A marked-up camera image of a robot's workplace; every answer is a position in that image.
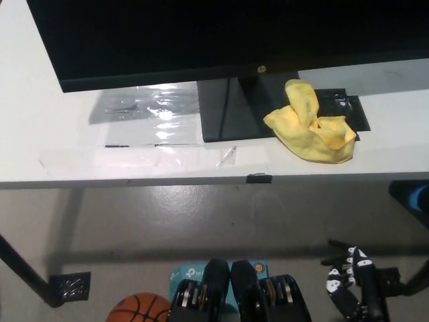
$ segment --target monitor screen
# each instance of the monitor screen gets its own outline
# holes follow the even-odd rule
[[[342,1],[27,2],[66,92],[429,57],[421,11],[332,4]]]

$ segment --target white desk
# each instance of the white desk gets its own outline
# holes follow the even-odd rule
[[[316,88],[341,87],[361,96],[371,131],[360,133],[351,161],[307,163],[275,138],[104,148],[110,125],[88,122],[101,91],[64,94],[27,3],[3,0],[0,187],[244,183],[256,173],[272,175],[273,182],[339,174],[336,178],[429,178],[429,60],[310,70],[300,76]],[[217,166],[232,147],[237,148],[235,164]]]

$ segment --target monitor base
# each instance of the monitor base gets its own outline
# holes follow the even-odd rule
[[[299,78],[297,72],[198,81],[204,142],[274,137],[263,118],[288,105],[284,85],[294,78]],[[358,97],[348,97],[343,89],[316,90],[316,94],[319,116],[345,115],[356,132],[370,130]]]

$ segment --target orange basketball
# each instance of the orange basketball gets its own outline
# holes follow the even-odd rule
[[[119,302],[106,322],[167,322],[170,302],[154,293],[131,295]]]

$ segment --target yellow microfiber cloth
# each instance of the yellow microfiber cloth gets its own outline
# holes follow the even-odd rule
[[[345,117],[317,117],[316,93],[304,80],[289,80],[285,90],[290,105],[263,118],[280,141],[307,161],[337,164],[350,160],[356,133],[347,125]]]

